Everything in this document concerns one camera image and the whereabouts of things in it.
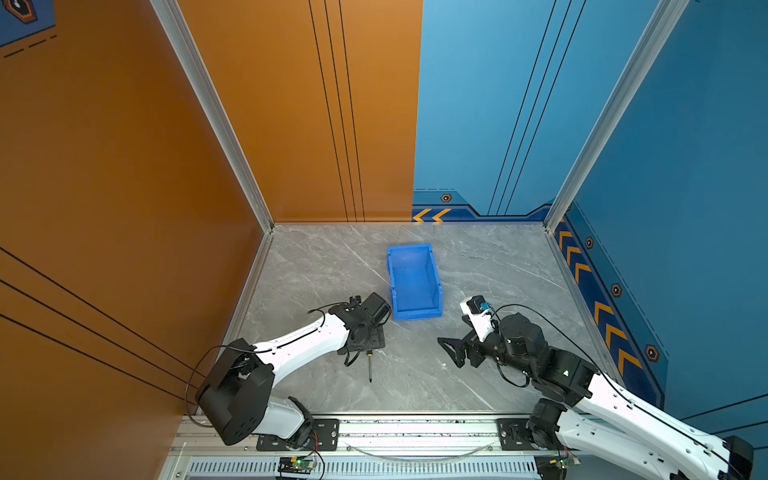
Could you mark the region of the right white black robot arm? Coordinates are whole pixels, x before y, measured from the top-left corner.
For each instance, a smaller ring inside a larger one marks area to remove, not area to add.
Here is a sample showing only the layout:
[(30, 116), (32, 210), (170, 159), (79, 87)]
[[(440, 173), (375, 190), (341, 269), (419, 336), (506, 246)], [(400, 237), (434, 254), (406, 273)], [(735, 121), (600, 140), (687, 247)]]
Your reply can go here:
[(463, 317), (471, 331), (438, 338), (457, 367), (486, 359), (520, 371), (541, 394), (526, 422), (529, 442), (545, 450), (581, 451), (645, 479), (748, 479), (754, 448), (738, 436), (698, 430), (628, 391), (591, 361), (551, 346), (521, 314), (496, 319), (486, 310)]

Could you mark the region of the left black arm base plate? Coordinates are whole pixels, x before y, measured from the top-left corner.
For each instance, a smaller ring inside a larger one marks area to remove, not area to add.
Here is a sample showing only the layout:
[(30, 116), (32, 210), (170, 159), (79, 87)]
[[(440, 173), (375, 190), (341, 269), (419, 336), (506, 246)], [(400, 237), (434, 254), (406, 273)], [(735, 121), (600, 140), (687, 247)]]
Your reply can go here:
[(259, 435), (256, 449), (260, 452), (313, 451), (321, 453), (338, 448), (340, 420), (338, 418), (315, 419), (310, 426), (302, 426), (288, 440), (274, 435)]

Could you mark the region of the black yellow handled screwdriver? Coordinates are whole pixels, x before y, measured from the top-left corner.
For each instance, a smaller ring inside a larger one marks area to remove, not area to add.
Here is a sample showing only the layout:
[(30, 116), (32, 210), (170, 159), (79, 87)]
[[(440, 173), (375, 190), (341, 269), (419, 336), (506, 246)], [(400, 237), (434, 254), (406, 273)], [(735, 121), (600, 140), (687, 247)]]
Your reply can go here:
[(366, 352), (366, 358), (367, 358), (367, 371), (368, 371), (368, 381), (369, 383), (373, 382), (373, 350), (368, 350)]

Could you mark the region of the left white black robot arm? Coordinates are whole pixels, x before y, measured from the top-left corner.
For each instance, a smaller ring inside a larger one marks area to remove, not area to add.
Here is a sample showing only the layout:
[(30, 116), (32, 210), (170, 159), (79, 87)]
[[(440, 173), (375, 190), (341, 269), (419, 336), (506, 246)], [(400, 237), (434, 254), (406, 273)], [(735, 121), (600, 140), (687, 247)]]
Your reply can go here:
[(313, 323), (273, 340), (250, 344), (236, 339), (219, 346), (220, 356), (195, 393), (195, 402), (224, 445), (253, 434), (276, 437), (293, 448), (313, 440), (315, 420), (293, 396), (273, 388), (314, 360), (338, 352), (351, 365), (362, 353), (385, 346), (383, 326), (391, 307), (377, 293), (353, 296), (315, 308)]

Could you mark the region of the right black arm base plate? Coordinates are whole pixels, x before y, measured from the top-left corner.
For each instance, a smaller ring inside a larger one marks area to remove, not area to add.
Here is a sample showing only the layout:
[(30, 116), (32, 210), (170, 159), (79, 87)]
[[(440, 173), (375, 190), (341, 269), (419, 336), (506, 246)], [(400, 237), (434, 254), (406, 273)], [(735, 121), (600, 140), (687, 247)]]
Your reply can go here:
[(556, 451), (577, 449), (576, 434), (566, 434), (555, 422), (539, 418), (505, 417), (495, 421), (503, 451)]

